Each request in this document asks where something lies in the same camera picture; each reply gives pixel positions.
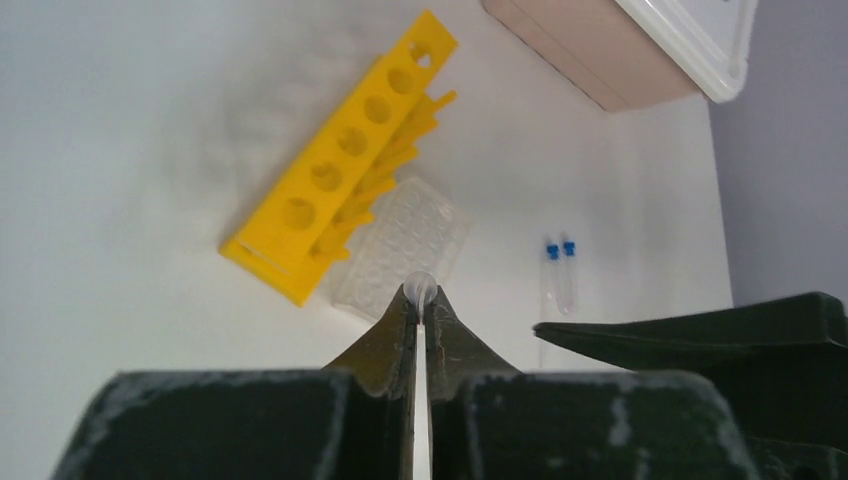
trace blue cap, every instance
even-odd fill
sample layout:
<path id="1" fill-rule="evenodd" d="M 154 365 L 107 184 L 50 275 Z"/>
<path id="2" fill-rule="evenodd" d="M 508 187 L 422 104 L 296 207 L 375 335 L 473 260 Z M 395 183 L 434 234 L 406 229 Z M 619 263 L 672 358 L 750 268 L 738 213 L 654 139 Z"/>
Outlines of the blue cap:
<path id="1" fill-rule="evenodd" d="M 559 260 L 559 246 L 555 243 L 549 243 L 545 247 L 545 251 L 548 252 L 548 258 L 551 260 Z"/>
<path id="2" fill-rule="evenodd" d="M 571 240 L 566 240 L 565 242 L 562 243 L 562 249 L 565 250 L 565 256 L 566 257 L 573 257 L 574 256 L 574 248 L 575 248 L 574 242 L 572 242 Z"/>

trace brown box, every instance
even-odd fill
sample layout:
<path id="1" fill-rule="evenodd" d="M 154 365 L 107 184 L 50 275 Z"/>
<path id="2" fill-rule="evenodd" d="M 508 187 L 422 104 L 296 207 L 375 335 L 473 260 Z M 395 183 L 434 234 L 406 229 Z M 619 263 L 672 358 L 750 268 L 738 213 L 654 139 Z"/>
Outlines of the brown box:
<path id="1" fill-rule="evenodd" d="M 483 0 L 483 7 L 606 111 L 701 92 L 615 0 Z"/>

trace box lid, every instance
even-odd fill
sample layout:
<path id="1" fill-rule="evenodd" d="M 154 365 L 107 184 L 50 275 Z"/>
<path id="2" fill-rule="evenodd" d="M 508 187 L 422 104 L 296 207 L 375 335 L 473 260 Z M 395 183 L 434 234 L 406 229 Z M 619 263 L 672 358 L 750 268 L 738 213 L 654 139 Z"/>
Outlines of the box lid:
<path id="1" fill-rule="evenodd" d="M 616 0 L 715 102 L 745 85 L 758 0 Z"/>

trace white tabletop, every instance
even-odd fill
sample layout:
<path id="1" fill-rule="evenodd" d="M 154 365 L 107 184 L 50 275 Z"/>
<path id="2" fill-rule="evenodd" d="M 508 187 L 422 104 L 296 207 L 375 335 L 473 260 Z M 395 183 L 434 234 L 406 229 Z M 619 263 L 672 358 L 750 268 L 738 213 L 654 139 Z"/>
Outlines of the white tabletop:
<path id="1" fill-rule="evenodd" d="M 731 304 L 701 98 L 605 114 L 473 0 L 48 3 L 0 15 L 0 478 L 47 476 L 117 371 L 319 367 L 365 331 L 215 249 L 425 6 L 460 43 L 431 91 L 459 99 L 405 173 L 473 222 L 445 285 L 467 326 L 539 366 L 538 250 L 562 230 L 573 321 Z"/>

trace yellow test tube rack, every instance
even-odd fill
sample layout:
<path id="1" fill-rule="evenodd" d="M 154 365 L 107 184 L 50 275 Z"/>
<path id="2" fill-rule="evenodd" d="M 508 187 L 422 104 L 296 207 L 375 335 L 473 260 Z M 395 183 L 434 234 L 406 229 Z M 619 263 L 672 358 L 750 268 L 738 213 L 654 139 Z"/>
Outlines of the yellow test tube rack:
<path id="1" fill-rule="evenodd" d="M 394 171 L 415 158 L 415 140 L 438 126 L 453 101 L 425 93 L 457 47 L 425 11 L 381 56 L 271 189 L 220 248 L 298 306 L 333 262 L 350 256 L 353 231 L 374 220 L 369 209 L 395 186 Z"/>

